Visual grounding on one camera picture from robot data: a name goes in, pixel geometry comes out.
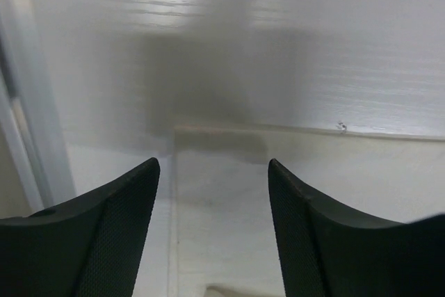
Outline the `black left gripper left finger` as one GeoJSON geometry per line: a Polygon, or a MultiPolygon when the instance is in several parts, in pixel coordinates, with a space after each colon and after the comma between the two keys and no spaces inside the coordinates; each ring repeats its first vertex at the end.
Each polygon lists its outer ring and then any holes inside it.
{"type": "Polygon", "coordinates": [[[131,296],[159,176],[151,158],[67,202],[2,219],[1,295],[131,296]]]}

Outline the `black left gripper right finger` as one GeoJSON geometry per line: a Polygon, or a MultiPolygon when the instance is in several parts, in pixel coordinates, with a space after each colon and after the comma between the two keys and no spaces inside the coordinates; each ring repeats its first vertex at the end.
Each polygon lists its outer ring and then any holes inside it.
{"type": "Polygon", "coordinates": [[[444,216],[398,223],[353,209],[279,161],[268,192],[287,296],[443,296],[444,216]]]}

